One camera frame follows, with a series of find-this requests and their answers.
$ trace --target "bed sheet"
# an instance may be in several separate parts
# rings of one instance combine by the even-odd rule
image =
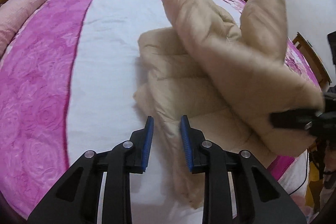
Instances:
[[[0,116],[2,121],[8,121],[3,125],[16,132],[8,135],[5,142],[0,142],[0,147],[4,148],[0,168],[5,170],[0,175],[0,190],[10,205],[24,217],[86,150],[111,150],[129,139],[134,130],[143,128],[146,118],[132,98],[137,88],[147,81],[146,71],[139,60],[137,40],[143,32],[171,26],[161,0],[69,1],[47,1],[24,25],[26,29],[20,30],[1,62],[0,99],[13,96],[17,101],[7,100],[5,105],[4,100],[0,100],[3,103]],[[239,23],[243,0],[214,2],[229,11]],[[55,9],[58,10],[57,15],[53,14]],[[57,24],[51,28],[48,22],[55,22],[54,17],[58,19]],[[13,78],[18,72],[16,69],[20,70],[21,74],[17,75],[20,79]],[[27,84],[35,88],[38,85],[45,87],[46,83],[41,79],[49,79],[44,93],[48,94],[48,100],[43,98],[39,105],[28,106],[25,113],[30,118],[17,125],[16,122],[22,118],[17,115],[21,111],[22,95],[26,95],[27,100],[40,100],[36,92],[27,88]],[[15,83],[17,86],[18,81],[21,82],[15,93],[3,84]],[[55,95],[56,103],[64,104],[63,110],[55,108]],[[14,110],[10,112],[10,117],[5,116],[8,115],[8,105]],[[32,134],[37,128],[41,129],[32,121],[34,115],[39,115],[43,119],[41,124],[46,124],[38,136]],[[32,139],[35,143],[27,147],[26,141]],[[52,145],[51,140],[58,144],[55,152],[53,149],[46,151],[45,145]],[[35,153],[28,160],[37,164],[27,166],[23,157],[31,151]],[[306,157],[304,153],[297,159],[287,159],[283,172],[276,177],[289,193],[307,177]],[[174,194],[169,155],[156,134],[146,173],[131,174],[130,181],[134,223],[201,221],[203,209],[191,209]],[[15,186],[18,182],[21,183],[20,190]],[[306,184],[297,193],[302,191],[304,195],[305,188]]]

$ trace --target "metal bolt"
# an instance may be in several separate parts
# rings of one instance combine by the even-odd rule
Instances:
[[[204,141],[204,142],[202,142],[202,146],[206,147],[206,148],[209,148],[209,147],[212,146],[212,142],[210,142],[210,141]]]
[[[95,155],[95,152],[94,151],[92,151],[92,150],[88,150],[88,151],[86,151],[85,153],[84,153],[84,157],[86,157],[86,158],[92,158],[93,156]]]
[[[133,143],[131,141],[126,141],[123,143],[123,147],[125,148],[131,148],[133,146]]]
[[[304,126],[304,128],[305,128],[305,130],[308,130],[309,128],[311,128],[313,126],[313,122],[309,122],[309,123],[307,123],[305,126]]]
[[[243,151],[241,152],[241,156],[242,156],[243,158],[248,159],[248,158],[251,156],[251,153],[250,153],[249,151],[247,151],[247,150],[243,150]]]

